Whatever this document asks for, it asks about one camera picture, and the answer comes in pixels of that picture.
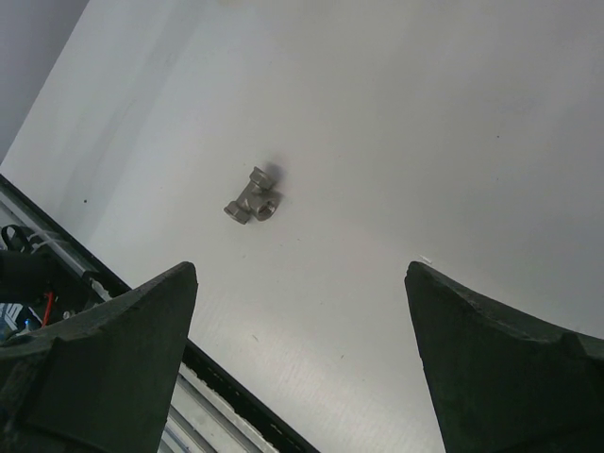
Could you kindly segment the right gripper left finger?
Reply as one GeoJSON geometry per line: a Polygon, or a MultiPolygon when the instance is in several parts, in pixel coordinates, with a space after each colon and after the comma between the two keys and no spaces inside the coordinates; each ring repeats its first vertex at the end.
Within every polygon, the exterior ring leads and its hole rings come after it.
{"type": "Polygon", "coordinates": [[[195,267],[183,261],[2,343],[2,451],[157,451],[196,294],[195,267]]]}

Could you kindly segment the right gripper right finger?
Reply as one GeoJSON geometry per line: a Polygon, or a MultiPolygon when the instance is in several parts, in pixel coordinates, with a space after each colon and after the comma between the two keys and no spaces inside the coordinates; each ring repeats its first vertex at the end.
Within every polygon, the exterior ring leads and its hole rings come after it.
{"type": "Polygon", "coordinates": [[[446,451],[602,451],[602,340],[418,261],[408,267],[405,288],[446,451]]]}

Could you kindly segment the metal tee pipe fitting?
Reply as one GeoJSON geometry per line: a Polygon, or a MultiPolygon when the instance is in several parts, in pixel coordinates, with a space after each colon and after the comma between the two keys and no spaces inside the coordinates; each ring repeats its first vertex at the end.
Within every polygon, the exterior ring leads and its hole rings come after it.
{"type": "Polygon", "coordinates": [[[258,222],[270,219],[281,201],[276,185],[271,176],[255,166],[247,185],[236,199],[224,207],[224,212],[241,225],[246,225],[251,219],[258,222]]]}

